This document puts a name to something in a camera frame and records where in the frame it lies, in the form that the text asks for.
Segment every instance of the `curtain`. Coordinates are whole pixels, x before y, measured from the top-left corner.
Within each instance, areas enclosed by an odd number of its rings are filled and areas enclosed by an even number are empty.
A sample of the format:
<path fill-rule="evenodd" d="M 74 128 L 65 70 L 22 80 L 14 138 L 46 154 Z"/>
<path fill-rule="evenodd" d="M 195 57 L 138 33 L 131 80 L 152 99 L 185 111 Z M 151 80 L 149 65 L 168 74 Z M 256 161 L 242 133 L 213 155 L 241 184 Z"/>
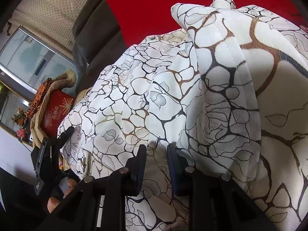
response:
<path fill-rule="evenodd" d="M 72 59 L 73 24 L 87 0 L 22 0 L 9 22 L 10 33 L 19 26 Z"/>

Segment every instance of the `black metal bracket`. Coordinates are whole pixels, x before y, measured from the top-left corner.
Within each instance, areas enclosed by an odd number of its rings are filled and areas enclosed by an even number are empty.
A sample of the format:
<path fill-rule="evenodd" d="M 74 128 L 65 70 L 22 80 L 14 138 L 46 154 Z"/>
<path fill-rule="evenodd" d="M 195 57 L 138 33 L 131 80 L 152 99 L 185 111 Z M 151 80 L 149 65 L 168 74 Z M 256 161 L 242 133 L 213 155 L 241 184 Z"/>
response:
<path fill-rule="evenodd" d="M 230 175 L 221 178 L 204 175 L 188 165 L 175 144 L 168 145 L 167 158 L 174 194 L 190 196 L 190 231 L 277 230 Z"/>
<path fill-rule="evenodd" d="M 63 228 L 74 231 L 97 230 L 100 198 L 105 196 L 100 230 L 125 231 L 125 196 L 138 196 L 146 162 L 146 147 L 140 145 L 135 157 L 107 177 L 84 178 L 36 231 Z"/>
<path fill-rule="evenodd" d="M 34 186 L 37 196 L 43 202 L 47 201 L 50 196 L 55 196 L 58 199 L 63 198 L 59 183 L 64 177 L 80 181 L 72 170 L 62 171 L 59 169 L 59 150 L 72 136 L 74 130 L 74 127 L 71 126 L 59 138 L 43 139 L 35 164 L 36 185 Z"/>

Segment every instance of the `red gift box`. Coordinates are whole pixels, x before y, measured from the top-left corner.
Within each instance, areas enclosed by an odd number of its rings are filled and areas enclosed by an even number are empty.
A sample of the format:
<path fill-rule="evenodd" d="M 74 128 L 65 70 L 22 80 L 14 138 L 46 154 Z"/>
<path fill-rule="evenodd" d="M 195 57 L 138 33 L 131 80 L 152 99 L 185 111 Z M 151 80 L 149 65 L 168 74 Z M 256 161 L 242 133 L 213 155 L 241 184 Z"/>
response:
<path fill-rule="evenodd" d="M 42 130 L 48 137 L 57 137 L 58 127 L 64 117 L 70 112 L 74 98 L 61 90 L 55 90 L 50 98 L 41 122 Z"/>

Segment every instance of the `beige fabric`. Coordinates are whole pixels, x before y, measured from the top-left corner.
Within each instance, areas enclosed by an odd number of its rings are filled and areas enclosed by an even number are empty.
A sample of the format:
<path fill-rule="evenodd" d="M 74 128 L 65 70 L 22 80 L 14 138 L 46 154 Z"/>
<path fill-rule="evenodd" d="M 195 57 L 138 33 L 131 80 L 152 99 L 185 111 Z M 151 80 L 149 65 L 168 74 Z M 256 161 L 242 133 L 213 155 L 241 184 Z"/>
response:
<path fill-rule="evenodd" d="M 22 0 L 9 20 L 72 59 L 73 24 L 87 0 Z"/>
<path fill-rule="evenodd" d="M 76 100 L 75 100 L 75 103 L 73 106 L 75 106 L 76 104 L 78 104 L 83 98 L 85 98 L 85 96 L 87 95 L 87 93 L 92 89 L 93 87 L 91 88 L 88 88 L 88 89 L 85 89 L 85 90 L 82 90 L 78 96 L 76 97 Z"/>
<path fill-rule="evenodd" d="M 70 169 L 70 165 L 67 163 L 65 158 L 63 158 L 63 169 L 64 169 L 64 171 Z"/>
<path fill-rule="evenodd" d="M 76 81 L 75 74 L 72 70 L 67 70 L 62 75 L 59 75 L 55 79 L 52 80 L 52 84 L 50 85 L 43 102 L 41 104 L 40 109 L 31 119 L 30 123 L 30 131 L 33 136 L 33 147 L 38 146 L 41 147 L 42 141 L 44 137 L 48 137 L 46 133 L 41 129 L 40 124 L 43 120 L 45 109 L 47 107 L 50 94 L 57 89 L 63 89 L 63 88 L 71 88 L 74 86 Z"/>

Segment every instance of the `white patterned fabric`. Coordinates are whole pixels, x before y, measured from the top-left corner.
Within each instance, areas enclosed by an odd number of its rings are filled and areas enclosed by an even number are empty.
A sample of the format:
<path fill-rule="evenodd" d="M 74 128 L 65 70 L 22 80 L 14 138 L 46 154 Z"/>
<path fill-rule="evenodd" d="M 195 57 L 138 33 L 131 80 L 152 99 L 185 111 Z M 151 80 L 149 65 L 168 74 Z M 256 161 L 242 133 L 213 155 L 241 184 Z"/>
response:
<path fill-rule="evenodd" d="M 127 230 L 186 230 L 188 198 L 172 194 L 169 143 L 207 175 L 230 173 L 279 230 L 308 211 L 307 34 L 255 5 L 175 4 L 182 27 L 148 36 L 106 67 L 59 127 L 84 178 L 147 146 L 143 187 L 127 197 Z"/>

